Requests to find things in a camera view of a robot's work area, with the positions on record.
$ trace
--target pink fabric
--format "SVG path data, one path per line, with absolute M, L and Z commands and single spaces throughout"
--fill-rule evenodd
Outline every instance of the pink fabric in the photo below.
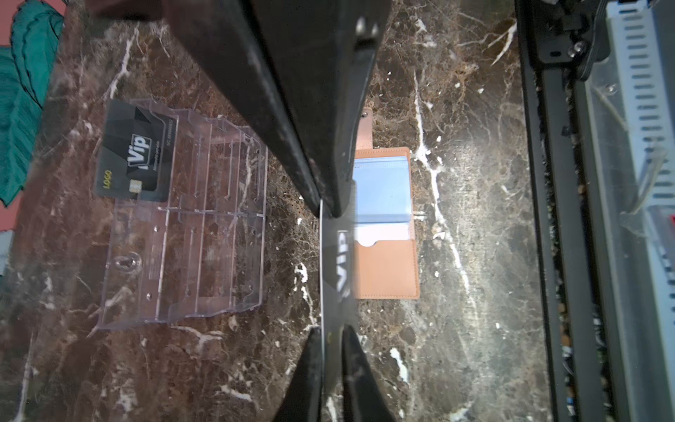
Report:
M 61 0 L 44 0 L 61 15 L 65 13 L 65 3 Z M 11 22 L 17 8 L 24 0 L 0 0 L 0 45 L 9 45 Z
M 16 198 L 14 198 L 14 201 L 12 201 L 7 208 L 0 202 L 0 232 L 14 230 L 14 226 L 16 225 L 16 215 L 19 212 L 19 206 L 21 205 L 21 198 L 23 196 L 24 192 L 19 192 L 19 194 L 16 195 Z

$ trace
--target black card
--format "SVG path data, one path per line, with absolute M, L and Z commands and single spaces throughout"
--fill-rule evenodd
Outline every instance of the black card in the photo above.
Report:
M 177 124 L 174 117 L 111 100 L 99 154 L 96 194 L 168 201 Z

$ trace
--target clear acrylic card holder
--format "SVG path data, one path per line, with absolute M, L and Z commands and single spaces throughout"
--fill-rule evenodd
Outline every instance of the clear acrylic card holder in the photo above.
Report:
M 250 128 L 173 110 L 166 203 L 116 199 L 98 327 L 124 329 L 260 305 L 267 147 Z

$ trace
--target metal screw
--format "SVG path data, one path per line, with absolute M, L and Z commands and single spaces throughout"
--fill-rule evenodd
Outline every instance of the metal screw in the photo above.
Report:
M 140 265 L 140 256 L 132 252 L 129 255 L 115 257 L 115 266 L 118 270 L 130 273 Z
M 363 36 L 366 33 L 366 18 L 361 16 L 356 21 L 356 36 Z
M 570 56 L 571 59 L 574 59 L 578 54 L 582 54 L 584 51 L 586 51 L 586 41 L 577 41 L 573 46 L 567 49 L 567 55 Z

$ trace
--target cable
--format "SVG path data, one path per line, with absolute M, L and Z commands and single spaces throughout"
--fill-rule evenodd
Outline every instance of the cable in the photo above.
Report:
M 609 0 L 600 0 L 595 9 L 595 17 L 593 18 L 593 36 L 591 38 L 591 45 L 589 46 L 589 52 L 586 54 L 585 61 L 580 66 L 581 72 L 578 73 L 578 79 L 580 81 L 585 81 L 591 75 L 591 69 L 593 69 L 593 64 L 595 63 L 595 58 L 597 57 L 597 45 L 595 44 L 595 39 L 597 37 L 597 31 L 599 22 L 602 22 L 605 19 L 605 14 L 607 13 L 607 2 Z

